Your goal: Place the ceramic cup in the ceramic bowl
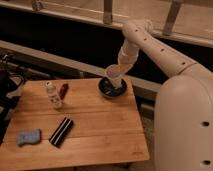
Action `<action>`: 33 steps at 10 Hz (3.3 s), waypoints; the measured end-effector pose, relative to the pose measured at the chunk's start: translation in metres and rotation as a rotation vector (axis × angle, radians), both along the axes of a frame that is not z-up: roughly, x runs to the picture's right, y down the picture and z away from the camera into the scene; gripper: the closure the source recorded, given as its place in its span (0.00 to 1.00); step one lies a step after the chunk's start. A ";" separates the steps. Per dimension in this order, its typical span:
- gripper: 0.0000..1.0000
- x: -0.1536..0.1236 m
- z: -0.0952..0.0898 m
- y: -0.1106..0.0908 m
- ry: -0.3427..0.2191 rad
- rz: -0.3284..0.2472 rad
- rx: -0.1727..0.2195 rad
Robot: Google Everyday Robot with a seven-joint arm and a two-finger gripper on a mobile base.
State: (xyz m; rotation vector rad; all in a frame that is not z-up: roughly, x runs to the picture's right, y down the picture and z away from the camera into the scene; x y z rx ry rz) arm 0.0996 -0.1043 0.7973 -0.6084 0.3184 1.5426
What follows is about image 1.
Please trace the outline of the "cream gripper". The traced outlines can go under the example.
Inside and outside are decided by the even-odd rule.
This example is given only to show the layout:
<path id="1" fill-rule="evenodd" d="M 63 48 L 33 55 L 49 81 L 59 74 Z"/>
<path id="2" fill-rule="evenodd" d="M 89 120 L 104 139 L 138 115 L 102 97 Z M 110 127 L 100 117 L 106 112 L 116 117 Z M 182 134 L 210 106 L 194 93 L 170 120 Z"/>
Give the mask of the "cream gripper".
<path id="1" fill-rule="evenodd" d="M 105 69 L 105 77 L 110 81 L 113 87 L 120 88 L 122 86 L 122 78 L 124 72 L 117 64 L 112 64 Z"/>

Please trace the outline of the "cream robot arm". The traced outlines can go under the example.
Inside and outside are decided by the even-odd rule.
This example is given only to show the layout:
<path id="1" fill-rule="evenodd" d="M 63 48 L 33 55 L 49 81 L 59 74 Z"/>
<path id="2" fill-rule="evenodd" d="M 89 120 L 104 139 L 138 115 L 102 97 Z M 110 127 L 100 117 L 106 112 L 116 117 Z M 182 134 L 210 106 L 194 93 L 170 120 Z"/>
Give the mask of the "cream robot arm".
<path id="1" fill-rule="evenodd" d="M 114 87 L 140 51 L 168 76 L 155 101 L 155 171 L 213 171 L 213 72 L 154 38 L 149 20 L 129 20 L 122 32 L 118 62 L 105 70 Z"/>

